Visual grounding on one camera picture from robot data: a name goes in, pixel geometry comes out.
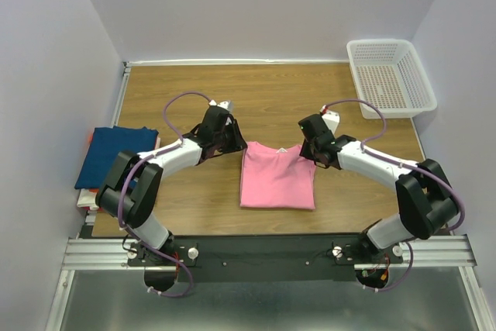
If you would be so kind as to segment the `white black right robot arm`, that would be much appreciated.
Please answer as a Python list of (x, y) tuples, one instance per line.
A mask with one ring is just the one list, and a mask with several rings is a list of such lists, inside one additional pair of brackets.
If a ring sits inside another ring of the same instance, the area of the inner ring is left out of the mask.
[(443, 169), (434, 160), (401, 160), (373, 150), (347, 135), (334, 136), (330, 121), (313, 114), (298, 122), (304, 136), (300, 155), (325, 169), (353, 171), (390, 188), (398, 213), (367, 227), (347, 251), (372, 263), (401, 241), (427, 240), (451, 219), (464, 217)]

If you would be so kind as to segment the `pink t shirt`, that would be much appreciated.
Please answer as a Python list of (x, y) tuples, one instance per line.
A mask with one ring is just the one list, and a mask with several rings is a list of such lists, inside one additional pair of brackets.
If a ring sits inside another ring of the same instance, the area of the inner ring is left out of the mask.
[(240, 206), (247, 209), (315, 210), (316, 166), (301, 146), (274, 149), (250, 141), (242, 157)]

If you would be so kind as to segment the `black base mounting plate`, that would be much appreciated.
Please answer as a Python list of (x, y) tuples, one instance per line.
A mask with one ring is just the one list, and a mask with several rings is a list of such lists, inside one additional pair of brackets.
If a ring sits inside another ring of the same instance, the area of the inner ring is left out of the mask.
[(169, 259), (140, 243), (127, 250), (128, 265), (143, 267), (146, 285), (207, 282), (359, 281), (384, 288), (392, 264), (402, 263), (398, 244), (362, 260), (347, 250), (357, 233), (178, 236)]

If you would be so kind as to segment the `white plastic basket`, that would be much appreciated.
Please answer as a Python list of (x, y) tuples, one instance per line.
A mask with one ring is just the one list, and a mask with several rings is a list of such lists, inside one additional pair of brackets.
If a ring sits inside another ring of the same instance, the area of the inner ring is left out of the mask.
[(411, 119), (437, 108), (437, 100), (413, 44), (407, 40), (352, 40), (346, 45), (359, 99), (386, 119)]

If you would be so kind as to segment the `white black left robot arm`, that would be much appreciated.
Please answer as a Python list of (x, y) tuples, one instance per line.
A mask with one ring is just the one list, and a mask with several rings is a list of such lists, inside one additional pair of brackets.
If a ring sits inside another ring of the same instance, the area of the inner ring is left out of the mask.
[(156, 265), (169, 261), (174, 235), (153, 214), (162, 180), (213, 157), (245, 150), (232, 103), (210, 102), (201, 123), (179, 140), (158, 150), (117, 155), (95, 201), (146, 244), (145, 255)]

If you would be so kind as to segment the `aluminium frame rail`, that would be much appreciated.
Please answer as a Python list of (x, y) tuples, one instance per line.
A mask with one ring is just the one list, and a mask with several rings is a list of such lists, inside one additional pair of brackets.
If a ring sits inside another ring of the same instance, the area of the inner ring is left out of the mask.
[(180, 236), (193, 274), (117, 239), (67, 244), (48, 330), (477, 330), (467, 238), (355, 264), (347, 235)]

